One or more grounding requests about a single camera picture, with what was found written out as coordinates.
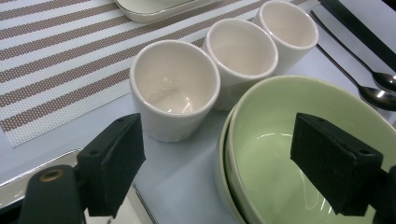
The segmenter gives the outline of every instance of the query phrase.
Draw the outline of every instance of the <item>white porcelain cup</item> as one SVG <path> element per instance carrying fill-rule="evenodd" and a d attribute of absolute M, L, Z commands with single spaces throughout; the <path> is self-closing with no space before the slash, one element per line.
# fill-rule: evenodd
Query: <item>white porcelain cup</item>
<path fill-rule="evenodd" d="M 219 70 L 198 47 L 177 40 L 143 48 L 130 70 L 134 108 L 143 131 L 164 142 L 188 137 L 219 95 Z"/>
<path fill-rule="evenodd" d="M 277 64 L 274 41 L 249 21 L 226 19 L 214 23 L 203 49 L 216 63 L 221 79 L 214 108 L 230 110 L 254 84 L 272 75 Z"/>
<path fill-rule="evenodd" d="M 292 3 L 268 1 L 253 22 L 266 31 L 279 53 L 275 75 L 287 73 L 318 43 L 318 27 L 309 15 Z"/>

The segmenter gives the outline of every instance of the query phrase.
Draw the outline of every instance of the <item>spoon handle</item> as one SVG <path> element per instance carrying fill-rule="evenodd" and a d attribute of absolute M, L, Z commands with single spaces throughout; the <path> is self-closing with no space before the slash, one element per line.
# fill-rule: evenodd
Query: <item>spoon handle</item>
<path fill-rule="evenodd" d="M 353 78 L 353 76 L 350 75 L 350 74 L 347 72 L 347 70 L 345 70 L 343 67 L 341 67 L 341 65 L 338 64 L 338 62 L 336 62 L 335 59 L 332 58 L 332 56 L 330 56 L 330 54 L 327 53 L 326 50 L 324 50 L 324 48 L 323 48 L 320 44 L 317 44 L 317 48 L 318 48 L 318 50 L 320 50 L 320 52 L 322 52 L 322 53 L 324 54 L 324 56 L 326 56 L 326 58 L 328 58 L 328 59 L 330 60 L 330 62 L 332 62 L 332 63 L 333 63 L 333 64 L 334 64 L 334 65 L 335 65 L 335 66 L 336 66 L 347 78 L 349 78 L 349 80 L 352 81 L 352 83 L 353 83 L 356 87 L 358 87 L 358 88 L 361 87 L 361 85 L 358 83 L 358 81 L 356 81 L 356 79 Z"/>
<path fill-rule="evenodd" d="M 367 65 L 367 63 L 365 63 L 361 58 L 358 57 L 358 55 L 356 55 L 354 52 L 352 52 L 352 50 L 350 50 L 345 44 L 343 44 L 343 42 L 341 42 L 340 39 L 337 38 L 337 36 L 335 36 L 332 31 L 329 30 L 329 28 L 327 28 L 327 26 L 319 19 L 319 17 L 317 16 L 317 14 L 315 14 L 314 11 L 311 10 L 311 16 L 312 19 L 324 30 L 326 31 L 326 33 L 328 35 L 330 35 L 339 45 L 341 45 L 352 57 L 354 57 L 359 63 L 361 63 L 361 65 L 363 65 L 367 70 L 369 70 L 371 73 L 373 73 L 373 69 L 371 69 L 369 67 L 369 65 Z"/>

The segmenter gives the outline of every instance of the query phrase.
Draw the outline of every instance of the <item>woven placemat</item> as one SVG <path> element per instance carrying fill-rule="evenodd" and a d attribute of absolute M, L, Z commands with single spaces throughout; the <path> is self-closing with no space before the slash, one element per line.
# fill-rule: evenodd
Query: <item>woven placemat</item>
<path fill-rule="evenodd" d="M 249 20 L 263 2 L 222 0 L 140 24 L 111 0 L 0 0 L 0 126 L 13 147 L 57 128 L 129 93 L 130 65 L 146 45 L 201 47 L 214 22 Z"/>

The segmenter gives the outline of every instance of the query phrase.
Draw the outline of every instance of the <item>light green bowl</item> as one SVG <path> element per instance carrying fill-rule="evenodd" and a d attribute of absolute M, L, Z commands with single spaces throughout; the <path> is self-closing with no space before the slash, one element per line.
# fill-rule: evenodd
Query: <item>light green bowl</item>
<path fill-rule="evenodd" d="M 384 154 L 382 169 L 396 164 L 396 131 L 361 99 L 311 77 L 271 77 L 235 106 L 226 142 L 226 175 L 248 223 L 372 223 L 336 215 L 290 159 L 297 112 L 332 122 Z"/>

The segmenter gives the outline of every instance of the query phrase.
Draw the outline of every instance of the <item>metal spoon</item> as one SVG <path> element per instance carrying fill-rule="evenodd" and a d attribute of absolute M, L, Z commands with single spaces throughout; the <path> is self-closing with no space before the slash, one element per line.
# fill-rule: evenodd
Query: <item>metal spoon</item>
<path fill-rule="evenodd" d="M 381 91 L 371 87 L 361 86 L 353 76 L 351 76 L 340 64 L 338 64 L 332 56 L 330 56 L 319 44 L 317 48 L 326 56 L 352 83 L 358 88 L 361 97 L 371 105 L 376 107 L 396 111 L 396 95 L 386 91 Z"/>
<path fill-rule="evenodd" d="M 386 73 L 378 73 L 373 71 L 367 63 L 365 63 L 361 58 L 359 58 L 354 52 L 352 52 L 346 45 L 344 45 L 330 30 L 326 27 L 326 25 L 318 18 L 314 11 L 311 10 L 312 19 L 324 30 L 327 34 L 329 34 L 339 45 L 341 45 L 352 57 L 354 57 L 361 65 L 363 65 L 373 76 L 376 83 L 380 86 L 391 90 L 396 91 L 396 76 L 392 76 Z"/>

